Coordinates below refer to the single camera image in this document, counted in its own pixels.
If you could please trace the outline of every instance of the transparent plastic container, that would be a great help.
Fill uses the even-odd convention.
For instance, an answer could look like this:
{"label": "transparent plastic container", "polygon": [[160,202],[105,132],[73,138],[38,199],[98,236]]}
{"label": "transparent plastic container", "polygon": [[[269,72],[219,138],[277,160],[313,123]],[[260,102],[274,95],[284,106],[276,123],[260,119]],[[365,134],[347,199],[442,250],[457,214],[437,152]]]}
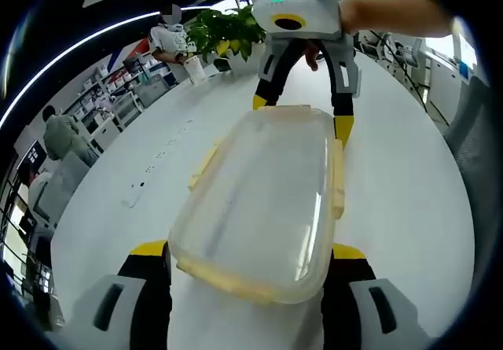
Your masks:
{"label": "transparent plastic container", "polygon": [[329,114],[301,106],[247,113],[208,156],[171,229],[178,268],[259,302],[311,298],[342,215],[342,175]]}

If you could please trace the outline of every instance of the shelf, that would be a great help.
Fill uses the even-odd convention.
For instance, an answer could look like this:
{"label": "shelf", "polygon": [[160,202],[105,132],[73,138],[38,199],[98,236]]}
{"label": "shelf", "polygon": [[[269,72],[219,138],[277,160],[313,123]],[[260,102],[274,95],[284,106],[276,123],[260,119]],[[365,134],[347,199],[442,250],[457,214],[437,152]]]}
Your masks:
{"label": "shelf", "polygon": [[96,108],[93,107],[89,112],[86,112],[84,114],[84,116],[80,119],[80,121],[82,122],[85,118],[87,118],[87,116],[89,116],[92,112],[95,112],[96,111]]}
{"label": "shelf", "polygon": [[154,68],[154,67],[158,66],[159,64],[162,64],[162,63],[164,63],[164,62],[163,62],[163,61],[158,61],[157,63],[152,64],[152,65],[149,67],[149,70],[150,70],[151,68]]}
{"label": "shelf", "polygon": [[86,89],[85,91],[83,91],[81,94],[79,94],[79,96],[77,97],[77,99],[80,99],[82,96],[84,96],[84,95],[88,94],[88,93],[89,93],[89,91],[90,91],[91,89],[93,89],[96,85],[98,85],[98,84],[97,84],[97,82],[96,82],[96,83],[93,83],[93,85],[91,85],[89,88],[87,88],[87,89]]}
{"label": "shelf", "polygon": [[101,78],[101,81],[103,81],[103,80],[105,80],[105,79],[109,78],[111,75],[113,75],[114,73],[117,73],[118,71],[120,71],[120,70],[121,70],[121,69],[123,69],[123,68],[125,68],[125,67],[123,66],[123,67],[117,68],[115,71],[110,72],[110,73],[109,73],[109,74],[107,74],[105,77],[102,77],[102,78]]}
{"label": "shelf", "polygon": [[[139,77],[143,72],[138,72],[138,73],[135,73],[134,75],[131,76],[131,80],[132,79],[136,79],[137,77]],[[123,85],[121,85],[120,87],[116,88],[115,90],[113,90],[112,92],[110,92],[109,94],[114,94],[116,91],[120,90],[120,89],[123,89],[124,88],[124,85],[127,83],[127,81],[124,82]]]}
{"label": "shelf", "polygon": [[161,74],[159,74],[159,73],[156,73],[156,75],[159,75],[159,76],[161,76],[161,77],[164,77],[164,76],[168,76],[170,73],[173,73],[173,72],[172,72],[172,71],[168,71],[166,75],[161,75]]}

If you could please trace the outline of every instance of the wall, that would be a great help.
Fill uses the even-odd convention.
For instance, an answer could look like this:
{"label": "wall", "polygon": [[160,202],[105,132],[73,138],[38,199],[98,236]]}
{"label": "wall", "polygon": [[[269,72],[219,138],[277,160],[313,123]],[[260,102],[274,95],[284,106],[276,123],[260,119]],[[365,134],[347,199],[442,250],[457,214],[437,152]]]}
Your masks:
{"label": "wall", "polygon": [[[77,98],[77,93],[83,90],[83,84],[86,80],[88,80],[91,75],[93,75],[94,69],[101,64],[105,64],[108,66],[108,63],[112,58],[115,60],[112,61],[111,71],[119,68],[123,65],[123,60],[126,59],[130,53],[134,50],[136,45],[140,41],[136,41],[123,47],[118,56],[112,56],[112,54],[104,57],[103,59],[97,61],[92,64],[84,71],[80,72],[76,77],[74,77],[71,81],[69,81],[64,87],[62,87],[48,102],[47,105],[52,105],[56,109],[56,111],[66,110]],[[46,129],[46,124],[42,119],[42,110],[35,116],[35,118],[23,129],[19,138],[14,143],[14,149],[17,152],[18,160],[17,164],[20,162],[21,158],[28,151],[35,140],[38,140],[42,147],[45,149],[46,146],[43,142],[43,135]],[[44,164],[41,166],[41,170],[46,169],[48,171],[54,171],[59,164],[58,161],[51,160],[47,157]]]}

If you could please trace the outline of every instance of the chair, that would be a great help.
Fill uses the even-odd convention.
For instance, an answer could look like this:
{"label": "chair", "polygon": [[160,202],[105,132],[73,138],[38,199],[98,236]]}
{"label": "chair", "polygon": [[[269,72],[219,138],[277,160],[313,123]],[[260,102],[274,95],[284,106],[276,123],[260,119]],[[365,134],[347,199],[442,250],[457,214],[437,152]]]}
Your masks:
{"label": "chair", "polygon": [[492,90],[474,76],[463,90],[457,113],[445,133],[463,177],[472,208],[475,265],[472,285],[489,264],[502,216],[501,112]]}
{"label": "chair", "polygon": [[397,46],[397,53],[395,55],[397,60],[401,61],[402,63],[408,64],[413,68],[418,68],[419,67],[418,55],[422,42],[423,39],[416,38],[412,46],[412,49],[409,49],[404,46]]}
{"label": "chair", "polygon": [[375,60],[381,60],[385,58],[384,55],[384,43],[386,43],[389,33],[378,34],[380,38],[377,38],[370,31],[360,31],[359,38],[360,49],[362,52]]}

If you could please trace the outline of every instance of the ceiling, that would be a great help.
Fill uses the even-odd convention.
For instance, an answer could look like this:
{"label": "ceiling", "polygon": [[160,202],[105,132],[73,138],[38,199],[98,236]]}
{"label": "ceiling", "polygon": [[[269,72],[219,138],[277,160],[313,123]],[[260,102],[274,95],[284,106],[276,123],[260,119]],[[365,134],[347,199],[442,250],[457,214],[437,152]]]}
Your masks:
{"label": "ceiling", "polygon": [[[1,113],[33,75],[80,39],[110,24],[157,11],[169,3],[189,6],[198,0],[104,0],[86,8],[82,8],[84,0],[4,1],[4,8],[9,13],[2,24],[2,51],[7,50],[16,29],[23,36],[17,37],[18,42],[11,49],[14,52],[10,54],[11,68],[6,97],[0,102]],[[27,91],[12,111],[6,126],[1,129],[2,140],[12,143],[24,126],[68,81],[90,64],[144,38],[154,21],[154,17],[150,17],[109,31],[57,62]]]}

